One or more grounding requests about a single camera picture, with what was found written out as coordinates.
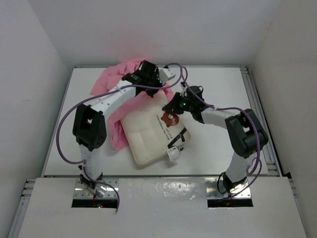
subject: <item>pink towel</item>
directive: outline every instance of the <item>pink towel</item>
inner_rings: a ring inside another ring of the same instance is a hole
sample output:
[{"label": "pink towel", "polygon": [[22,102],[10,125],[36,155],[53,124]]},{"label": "pink towel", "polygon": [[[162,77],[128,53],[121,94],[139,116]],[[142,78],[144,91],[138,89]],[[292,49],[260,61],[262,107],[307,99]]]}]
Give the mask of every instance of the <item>pink towel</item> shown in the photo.
[{"label": "pink towel", "polygon": [[[95,85],[90,93],[92,95],[100,95],[108,92],[117,85],[124,75],[127,73],[133,73],[143,60],[145,59],[134,59],[129,62],[120,63],[116,66],[106,68],[95,82]],[[167,100],[172,100],[174,96],[172,90],[165,89],[164,92]],[[120,120],[133,110],[144,107],[149,98],[150,97],[146,94],[146,92],[141,92],[138,96],[128,100],[109,117],[107,121],[107,130],[111,135],[111,145],[116,151],[119,151],[129,145]]]}]

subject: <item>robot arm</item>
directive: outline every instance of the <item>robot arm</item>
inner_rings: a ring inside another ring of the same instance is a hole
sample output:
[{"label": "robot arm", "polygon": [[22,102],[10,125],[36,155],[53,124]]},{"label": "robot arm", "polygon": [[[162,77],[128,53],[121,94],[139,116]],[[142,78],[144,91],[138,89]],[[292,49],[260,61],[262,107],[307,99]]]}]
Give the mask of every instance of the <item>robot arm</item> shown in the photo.
[{"label": "robot arm", "polygon": [[[213,124],[228,130],[230,142],[234,150],[231,163],[223,174],[223,185],[226,191],[241,184],[247,177],[246,160],[250,155],[256,152],[256,136],[253,132],[249,120],[244,114],[234,114],[229,111],[220,111],[206,106],[202,101],[203,88],[200,86],[191,86],[191,90],[183,85],[183,91],[176,93],[174,98],[162,108],[163,111],[182,114],[185,111],[190,112],[193,118],[205,124]],[[251,109],[244,110],[256,126],[260,148],[268,143],[268,136],[262,128],[258,118]]]},{"label": "robot arm", "polygon": [[[76,110],[73,134],[79,144],[82,160],[85,160],[85,170],[90,178],[98,180],[102,176],[99,149],[106,140],[106,121],[109,116],[127,100],[145,91],[149,96],[157,89],[136,87],[162,87],[167,81],[173,79],[175,74],[169,68],[157,68],[155,64],[144,61],[134,73],[125,75],[112,91],[116,93],[101,97],[91,105],[80,105]],[[95,184],[82,171],[81,181],[90,189]]]}]

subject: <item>metal mounting plate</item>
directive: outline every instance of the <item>metal mounting plate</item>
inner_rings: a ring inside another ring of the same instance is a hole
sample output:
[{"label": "metal mounting plate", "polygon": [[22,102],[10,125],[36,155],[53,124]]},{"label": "metal mounting plate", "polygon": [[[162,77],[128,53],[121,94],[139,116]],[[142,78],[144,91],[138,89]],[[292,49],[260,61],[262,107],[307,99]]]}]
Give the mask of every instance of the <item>metal mounting plate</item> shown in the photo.
[{"label": "metal mounting plate", "polygon": [[[207,177],[205,178],[206,181],[206,193],[207,193],[207,200],[218,200],[222,198],[228,197],[228,193],[221,194],[218,192],[217,189],[217,180],[218,177]],[[115,190],[119,191],[119,178],[107,178],[103,179],[108,184],[111,184]],[[222,178],[219,181],[219,189],[220,191],[224,191],[225,188],[222,185]],[[246,180],[242,185],[239,185],[232,189],[230,192],[231,194],[238,193],[242,191],[247,185],[248,185],[248,180]],[[96,201],[101,201],[101,200],[116,200],[116,194],[113,191],[112,188],[106,187],[106,186],[101,186],[101,192],[104,194],[102,197],[96,196],[95,200]],[[74,200],[93,200],[94,199],[94,194],[92,191],[88,190],[84,184],[81,183],[80,179],[77,179],[76,181],[76,187],[74,190],[74,195],[73,195]],[[252,199],[250,189],[247,188],[245,189],[241,194],[237,196],[233,196],[231,198],[232,200],[246,200]]]}]

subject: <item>cushion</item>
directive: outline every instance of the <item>cushion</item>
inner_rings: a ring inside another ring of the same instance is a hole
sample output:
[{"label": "cushion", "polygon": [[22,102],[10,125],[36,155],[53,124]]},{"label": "cushion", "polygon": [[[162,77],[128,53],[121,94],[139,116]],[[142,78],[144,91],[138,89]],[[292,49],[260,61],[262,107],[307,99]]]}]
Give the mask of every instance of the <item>cushion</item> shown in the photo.
[{"label": "cushion", "polygon": [[168,155],[173,161],[179,156],[190,133],[178,115],[162,111],[168,103],[159,91],[147,104],[121,120],[135,162],[147,165]]}]

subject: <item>printed graphic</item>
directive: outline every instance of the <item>printed graphic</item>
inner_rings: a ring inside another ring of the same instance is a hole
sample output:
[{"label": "printed graphic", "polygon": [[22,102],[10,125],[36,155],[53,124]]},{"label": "printed graphic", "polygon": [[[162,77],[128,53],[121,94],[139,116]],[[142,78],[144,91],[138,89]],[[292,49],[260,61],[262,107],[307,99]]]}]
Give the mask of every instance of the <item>printed graphic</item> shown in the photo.
[{"label": "printed graphic", "polygon": [[160,119],[165,122],[167,127],[174,126],[179,123],[179,117],[174,113],[165,112]]}]

